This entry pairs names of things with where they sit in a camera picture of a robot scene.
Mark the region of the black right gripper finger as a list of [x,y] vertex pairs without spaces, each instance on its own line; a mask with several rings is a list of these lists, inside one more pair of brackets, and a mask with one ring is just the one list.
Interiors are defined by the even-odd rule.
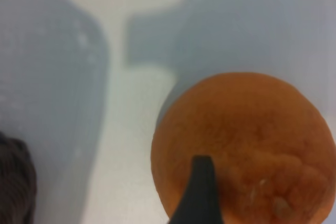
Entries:
[[194,156],[187,187],[169,223],[223,223],[214,164],[209,156]]

